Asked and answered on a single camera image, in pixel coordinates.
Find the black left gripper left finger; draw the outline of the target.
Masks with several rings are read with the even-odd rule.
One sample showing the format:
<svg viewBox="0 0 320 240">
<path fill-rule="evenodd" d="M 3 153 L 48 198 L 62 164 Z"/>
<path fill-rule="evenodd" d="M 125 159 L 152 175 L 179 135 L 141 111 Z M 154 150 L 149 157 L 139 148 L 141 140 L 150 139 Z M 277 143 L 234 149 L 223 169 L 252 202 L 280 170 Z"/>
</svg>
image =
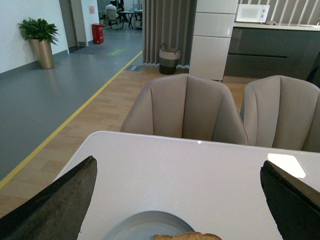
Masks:
<svg viewBox="0 0 320 240">
<path fill-rule="evenodd" d="M 76 240 L 91 203 L 97 161 L 89 156 L 0 219 L 2 240 Z"/>
</svg>

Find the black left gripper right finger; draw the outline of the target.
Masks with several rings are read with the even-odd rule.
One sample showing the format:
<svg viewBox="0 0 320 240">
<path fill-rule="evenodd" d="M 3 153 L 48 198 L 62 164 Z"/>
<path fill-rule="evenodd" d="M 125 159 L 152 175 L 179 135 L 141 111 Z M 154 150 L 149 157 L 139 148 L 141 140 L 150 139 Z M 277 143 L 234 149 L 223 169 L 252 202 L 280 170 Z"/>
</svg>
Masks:
<svg viewBox="0 0 320 240">
<path fill-rule="evenodd" d="M 260 169 L 266 203 L 284 240 L 320 238 L 320 193 L 266 160 Z"/>
</svg>

